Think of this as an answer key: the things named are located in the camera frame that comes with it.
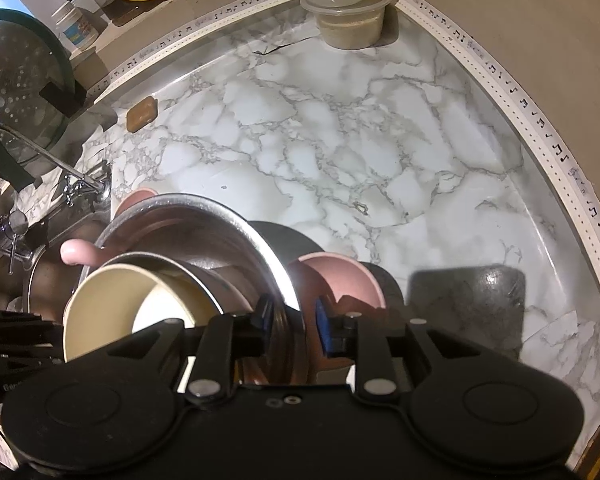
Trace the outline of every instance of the clear plastic container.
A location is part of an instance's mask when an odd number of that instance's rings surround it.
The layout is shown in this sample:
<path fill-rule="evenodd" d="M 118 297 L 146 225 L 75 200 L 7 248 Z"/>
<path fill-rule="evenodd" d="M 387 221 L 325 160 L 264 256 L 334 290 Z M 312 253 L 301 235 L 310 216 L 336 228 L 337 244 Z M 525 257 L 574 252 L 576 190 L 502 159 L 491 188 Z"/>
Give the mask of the clear plastic container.
<path fill-rule="evenodd" d="M 319 7 L 300 0 L 315 21 L 325 43 L 343 50 L 367 48 L 380 39 L 384 8 L 391 0 L 362 0 L 348 7 Z"/>

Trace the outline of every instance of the bottle label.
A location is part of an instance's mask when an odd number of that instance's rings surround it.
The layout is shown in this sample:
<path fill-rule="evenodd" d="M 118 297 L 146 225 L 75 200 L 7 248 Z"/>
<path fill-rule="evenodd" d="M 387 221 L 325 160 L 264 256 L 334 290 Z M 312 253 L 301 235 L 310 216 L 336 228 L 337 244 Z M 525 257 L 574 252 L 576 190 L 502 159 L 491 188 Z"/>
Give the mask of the bottle label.
<path fill-rule="evenodd" d="M 91 34 L 91 28 L 91 23 L 89 23 L 87 18 L 82 16 L 77 22 L 65 30 L 64 35 L 75 46 L 78 46 L 89 37 Z"/>

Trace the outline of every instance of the beige cup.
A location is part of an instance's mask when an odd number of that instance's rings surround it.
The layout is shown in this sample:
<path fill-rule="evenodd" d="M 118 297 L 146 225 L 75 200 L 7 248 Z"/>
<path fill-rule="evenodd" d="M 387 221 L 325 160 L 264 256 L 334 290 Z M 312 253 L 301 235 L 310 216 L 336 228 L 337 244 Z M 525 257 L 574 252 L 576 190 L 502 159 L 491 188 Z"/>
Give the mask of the beige cup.
<path fill-rule="evenodd" d="M 164 307 L 157 312 L 146 313 L 147 324 L 177 317 L 189 328 L 206 325 L 218 314 L 213 300 L 193 282 L 129 264 L 102 267 L 80 284 L 64 311 L 65 360 L 80 357 L 137 330 L 136 317 L 141 307 L 145 309 L 144 302 L 156 287 L 174 300 L 161 303 Z"/>

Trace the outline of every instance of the pink handle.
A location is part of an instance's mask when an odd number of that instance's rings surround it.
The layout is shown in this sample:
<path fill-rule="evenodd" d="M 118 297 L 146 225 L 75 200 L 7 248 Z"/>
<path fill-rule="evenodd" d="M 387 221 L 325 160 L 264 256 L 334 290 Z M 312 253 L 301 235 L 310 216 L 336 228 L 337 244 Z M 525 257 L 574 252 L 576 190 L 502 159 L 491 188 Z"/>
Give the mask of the pink handle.
<path fill-rule="evenodd" d="M 91 242 L 79 238 L 67 240 L 60 246 L 60 258 L 69 266 L 99 267 L 115 256 L 118 256 L 117 251 L 96 247 Z"/>

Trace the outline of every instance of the white bottle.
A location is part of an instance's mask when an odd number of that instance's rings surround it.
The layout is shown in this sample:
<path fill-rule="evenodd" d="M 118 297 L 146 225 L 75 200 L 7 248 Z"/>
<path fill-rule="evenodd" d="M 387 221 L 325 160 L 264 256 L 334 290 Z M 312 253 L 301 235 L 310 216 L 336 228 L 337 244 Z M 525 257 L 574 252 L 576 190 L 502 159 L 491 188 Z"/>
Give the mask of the white bottle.
<path fill-rule="evenodd" d="M 90 47 L 98 37 L 98 31 L 71 2 L 65 3 L 53 13 L 58 31 L 62 32 L 80 50 Z"/>

